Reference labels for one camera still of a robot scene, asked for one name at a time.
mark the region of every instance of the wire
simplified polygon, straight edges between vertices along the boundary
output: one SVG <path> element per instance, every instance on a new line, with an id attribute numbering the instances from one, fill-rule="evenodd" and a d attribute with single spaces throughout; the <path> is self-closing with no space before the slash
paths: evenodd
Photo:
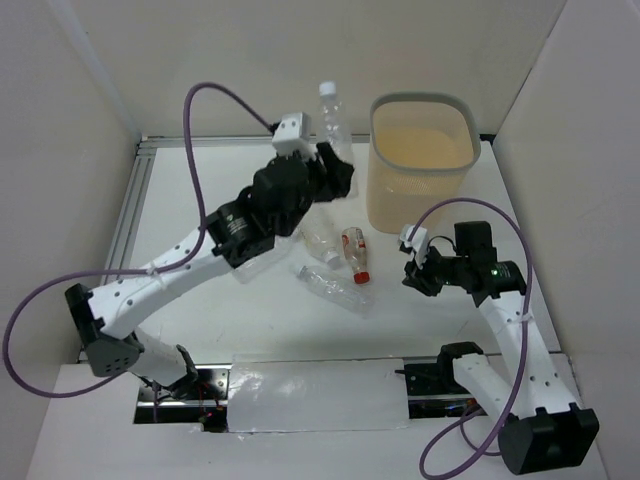
<path id="1" fill-rule="evenodd" d="M 516 235 L 518 235 L 518 238 L 520 239 L 520 243 L 522 244 L 522 248 L 524 249 L 524 255 L 527 262 L 527 287 L 524 294 L 524 300 L 522 302 L 522 315 L 524 316 L 529 311 L 529 304 L 531 302 L 531 291 L 532 291 L 532 285 L 533 285 L 533 260 L 531 255 L 531 249 L 529 248 L 529 244 L 527 243 L 527 240 L 524 238 L 524 234 L 522 233 L 522 231 L 520 230 L 516 222 L 504 210 L 500 209 L 499 207 L 496 207 L 495 205 L 489 202 L 485 202 L 484 200 L 479 200 L 477 198 L 458 197 L 458 198 L 451 198 L 448 200 L 444 200 L 442 202 L 435 204 L 433 207 L 428 209 L 422 215 L 422 217 L 420 217 L 415 227 L 413 227 L 411 234 L 409 235 L 409 241 L 413 240 L 413 237 L 418 231 L 418 228 L 420 227 L 420 225 L 422 225 L 422 222 L 424 222 L 424 220 L 429 215 L 431 215 L 433 212 L 435 212 L 439 208 L 442 208 L 445 205 L 450 205 L 453 203 L 473 203 L 476 205 L 482 205 L 484 207 L 487 207 L 493 210 L 494 212 L 498 213 L 502 218 L 504 218 L 507 221 L 507 223 L 511 225 L 511 228 L 513 228 L 513 230 L 516 232 Z M 509 394 L 509 398 L 507 399 L 507 402 L 504 406 L 504 409 L 502 410 L 502 413 L 498 417 L 498 421 L 493 426 L 493 428 L 489 432 L 489 435 L 487 435 L 487 437 L 485 438 L 484 442 L 482 442 L 482 444 L 478 447 L 478 449 L 466 461 L 464 461 L 462 464 L 460 464 L 453 470 L 450 470 L 446 473 L 442 473 L 439 475 L 432 475 L 430 473 L 427 473 L 424 467 L 424 462 L 427 458 L 427 455 L 429 455 L 429 452 L 434 447 L 434 445 L 438 443 L 438 441 L 440 441 L 440 439 L 444 437 L 447 433 L 449 433 L 451 430 L 469 421 L 470 419 L 480 415 L 480 410 L 473 412 L 468 416 L 461 417 L 459 420 L 447 426 L 444 430 L 442 430 L 435 437 L 433 437 L 433 439 L 431 439 L 431 441 L 427 444 L 427 446 L 422 451 L 422 455 L 420 455 L 419 468 L 420 468 L 420 474 L 423 476 L 423 478 L 426 478 L 427 480 L 448 480 L 450 478 L 453 478 L 461 474 L 462 472 L 466 471 L 467 469 L 469 469 L 488 450 L 491 443 L 493 443 L 493 441 L 496 439 L 496 437 L 500 433 L 502 426 L 505 424 L 507 417 L 511 412 L 511 409 L 515 404 L 516 397 L 518 396 L 518 392 L 520 390 L 520 386 L 522 385 L 522 380 L 524 378 L 524 372 L 525 372 L 525 367 L 527 363 L 527 350 L 529 345 L 528 337 L 529 337 L 529 324 L 526 321 L 523 321 L 520 360 L 518 362 L 518 370 L 516 372 L 516 376 L 513 382 L 513 388 L 511 390 L 511 393 Z"/>
<path id="2" fill-rule="evenodd" d="M 193 142 L 191 140 L 191 104 L 193 102 L 193 97 L 196 95 L 196 93 L 198 93 L 200 90 L 203 90 L 205 88 L 218 90 L 228 95 L 229 97 L 231 97 L 241 107 L 243 107 L 247 112 L 249 112 L 251 116 L 253 116 L 256 120 L 258 120 L 258 122 L 261 125 L 263 125 L 271 134 L 270 126 L 267 123 L 267 121 L 264 118 L 262 118 L 260 115 L 258 115 L 258 113 L 256 113 L 256 111 L 253 108 L 251 108 L 244 100 L 242 100 L 240 97 L 238 97 L 238 95 L 233 93 L 224 85 L 220 85 L 218 83 L 213 83 L 213 82 L 202 82 L 194 85 L 189 89 L 189 92 L 187 93 L 187 96 L 185 97 L 185 100 L 184 100 L 182 122 L 183 122 L 183 130 L 184 130 L 184 146 L 187 153 L 187 164 L 189 166 L 189 173 L 191 175 L 193 190 L 196 195 L 196 203 L 198 205 L 200 233 L 198 235 L 198 240 L 195 246 L 191 249 L 191 252 L 187 256 L 170 265 L 165 265 L 164 267 L 158 268 L 155 273 L 165 273 L 185 265 L 187 262 L 189 262 L 193 257 L 195 257 L 198 254 L 198 251 L 200 250 L 200 248 L 202 247 L 202 244 L 204 243 L 204 239 L 206 235 L 206 228 L 205 228 L 206 227 L 206 211 L 205 211 L 204 197 L 202 195 L 202 188 L 200 186 L 200 179 L 198 178 L 198 172 L 196 169 L 196 161 L 193 154 Z M 11 361 L 11 356 L 9 354 L 9 342 L 11 340 L 11 334 L 15 327 L 16 321 L 18 320 L 18 317 L 20 316 L 22 311 L 25 309 L 25 307 L 39 294 L 41 294 L 45 290 L 55 285 L 58 285 L 59 283 L 67 282 L 70 280 L 76 280 L 79 278 L 86 278 L 86 277 L 101 277 L 106 275 L 121 276 L 121 275 L 148 275 L 148 274 L 149 272 L 147 272 L 144 269 L 132 269 L 132 268 L 111 269 L 111 270 L 106 270 L 106 269 L 105 270 L 85 270 L 81 272 L 69 273 L 66 275 L 62 275 L 58 278 L 54 278 L 53 280 L 49 280 L 48 282 L 43 283 L 42 285 L 37 287 L 35 290 L 33 290 L 31 293 L 29 293 L 18 304 L 16 309 L 11 314 L 11 317 L 9 317 L 9 321 L 7 322 L 7 327 L 4 331 L 4 336 L 2 338 L 2 361 L 11 379 L 14 382 L 16 382 L 20 387 L 22 387 L 24 390 L 30 393 L 33 393 L 34 395 L 38 395 L 40 397 L 71 398 L 71 397 L 77 397 L 79 395 L 84 395 L 85 393 L 89 393 L 94 390 L 97 390 L 98 388 L 106 385 L 109 382 L 112 382 L 113 380 L 118 378 L 120 375 L 122 375 L 122 374 L 118 374 L 113 377 L 109 377 L 106 380 L 102 380 L 101 382 L 91 385 L 90 387 L 83 388 L 81 390 L 75 390 L 73 392 L 54 393 L 54 392 L 47 392 L 47 391 L 41 390 L 39 388 L 36 388 L 28 384 L 20 376 L 20 374 L 18 374 L 15 367 L 13 366 L 13 362 Z"/>
<path id="3" fill-rule="evenodd" d="M 451 247 L 453 248 L 453 251 L 456 251 L 456 244 L 453 243 L 453 240 L 451 240 L 451 238 L 445 236 L 445 235 L 436 235 L 435 237 L 431 237 L 429 239 L 429 241 L 427 242 L 427 250 L 429 249 L 429 247 L 431 246 L 431 242 L 433 242 L 436 238 L 441 238 L 443 240 L 446 240 L 447 242 L 449 242 L 451 244 Z"/>
<path id="4" fill-rule="evenodd" d="M 462 412 L 462 417 L 468 416 L 471 413 L 471 411 L 473 411 L 474 409 L 476 409 L 478 407 L 480 407 L 480 405 L 478 405 L 477 403 L 474 404 L 474 405 L 468 406 L 465 409 L 465 411 Z M 481 414 L 484 413 L 484 410 L 481 407 L 479 408 L 479 411 L 480 411 Z M 467 442 L 467 445 L 469 445 L 472 449 L 477 451 L 478 447 L 476 447 L 473 444 L 473 442 L 471 441 L 471 439 L 467 435 L 467 432 L 465 432 L 465 430 L 464 430 L 464 424 L 465 423 L 466 422 L 460 423 L 460 433 L 462 434 L 462 438 L 464 438 L 464 441 Z M 489 452 L 489 451 L 487 451 L 487 452 L 483 452 L 482 454 L 487 456 L 487 457 L 501 457 L 502 456 L 502 453 L 500 453 L 499 451 L 498 452 Z"/>

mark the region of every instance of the small bottle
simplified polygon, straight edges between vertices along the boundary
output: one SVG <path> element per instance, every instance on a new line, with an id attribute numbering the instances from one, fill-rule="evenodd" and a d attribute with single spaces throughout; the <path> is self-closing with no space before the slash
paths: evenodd
<path id="1" fill-rule="evenodd" d="M 355 167 L 351 130 L 342 102 L 338 99 L 335 82 L 320 84 L 320 128 L 318 141 L 329 142 L 338 158 Z M 354 172 L 347 198 L 358 196 L 358 182 Z"/>
<path id="2" fill-rule="evenodd" d="M 300 222 L 300 233 L 311 256 L 332 269 L 340 267 L 342 260 L 338 252 L 338 232 L 320 205 L 311 205 Z"/>
<path id="3" fill-rule="evenodd" d="M 307 290 L 351 312 L 366 315 L 373 305 L 373 297 L 364 289 L 322 267 L 294 266 L 293 272 Z"/>
<path id="4" fill-rule="evenodd" d="M 351 227 L 342 232 L 342 248 L 344 258 L 353 270 L 353 281 L 362 285 L 371 280 L 367 271 L 367 246 L 360 228 Z"/>

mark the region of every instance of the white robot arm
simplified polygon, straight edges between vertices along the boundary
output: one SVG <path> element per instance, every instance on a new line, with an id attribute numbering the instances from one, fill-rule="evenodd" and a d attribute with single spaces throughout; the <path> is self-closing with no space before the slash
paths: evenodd
<path id="1" fill-rule="evenodd" d="M 187 263 L 163 269 L 194 250 L 200 227 L 144 265 L 147 276 L 120 278 L 91 290 L 77 284 L 66 291 L 96 376 L 129 371 L 157 382 L 176 398 L 189 393 L 198 372 L 186 349 L 164 344 L 138 326 L 197 285 L 272 249 L 275 236 L 291 235 L 313 202 L 349 193 L 353 166 L 340 161 L 327 143 L 313 149 L 309 125 L 303 113 L 283 117 L 272 138 L 277 156 L 256 172 L 253 184 L 236 200 L 207 217 L 204 242 Z"/>
<path id="2" fill-rule="evenodd" d="M 514 474 L 550 470 L 582 463 L 599 429 L 591 409 L 583 410 L 559 378 L 540 330 L 523 311 L 526 284 L 517 265 L 498 261 L 491 227 L 486 222 L 455 225 L 456 256 L 443 257 L 419 228 L 411 240 L 407 225 L 400 249 L 412 255 L 404 285 L 436 296 L 445 285 L 464 288 L 495 335 L 510 382 L 489 365 L 474 343 L 445 345 L 438 356 L 443 382 L 464 388 L 497 422 L 514 389 L 527 322 L 527 358 L 523 382 L 507 423 L 498 434 L 502 459 Z"/>

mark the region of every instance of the plastic bottle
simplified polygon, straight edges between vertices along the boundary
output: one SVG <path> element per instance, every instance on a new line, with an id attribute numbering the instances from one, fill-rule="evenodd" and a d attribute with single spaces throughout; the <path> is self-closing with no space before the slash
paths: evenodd
<path id="1" fill-rule="evenodd" d="M 318 141 L 331 144 L 340 160 L 355 166 L 351 130 L 347 123 L 344 105 L 338 99 L 335 82 L 320 84 L 320 128 Z M 358 196 L 358 182 L 354 172 L 351 179 L 351 190 L 347 198 Z"/>
<path id="2" fill-rule="evenodd" d="M 361 285 L 371 280 L 367 271 L 367 246 L 360 228 L 351 227 L 342 232 L 342 248 L 344 258 L 353 270 L 353 281 Z"/>
<path id="3" fill-rule="evenodd" d="M 293 272 L 307 290 L 351 312 L 366 315 L 373 305 L 373 297 L 364 289 L 325 268 L 294 265 Z"/>
<path id="4" fill-rule="evenodd" d="M 299 231 L 296 230 L 290 237 L 279 237 L 276 235 L 271 250 L 247 260 L 238 268 L 233 269 L 231 273 L 240 283 L 249 283 L 259 274 L 289 254 L 291 247 L 293 247 L 293 244 L 296 242 L 298 233 Z"/>
<path id="5" fill-rule="evenodd" d="M 327 212 L 320 205 L 312 205 L 300 222 L 300 233 L 309 253 L 318 260 L 339 268 L 338 232 Z"/>

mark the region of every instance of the black bracket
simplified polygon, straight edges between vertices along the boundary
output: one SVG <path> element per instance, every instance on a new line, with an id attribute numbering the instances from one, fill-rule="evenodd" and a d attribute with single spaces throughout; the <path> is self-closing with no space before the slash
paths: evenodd
<path id="1" fill-rule="evenodd" d="M 510 415 L 498 435 L 502 459 L 511 473 L 522 475 L 582 464 L 600 429 L 592 409 L 575 403 L 568 412 L 536 410 L 535 417 Z"/>
<path id="2" fill-rule="evenodd" d="M 464 355 L 477 353 L 483 355 L 482 349 L 474 342 L 460 342 L 443 345 L 438 355 L 438 369 L 440 370 L 440 378 L 445 388 L 453 393 L 467 393 L 467 390 L 456 383 L 453 376 L 453 361 L 456 358 L 462 358 Z"/>

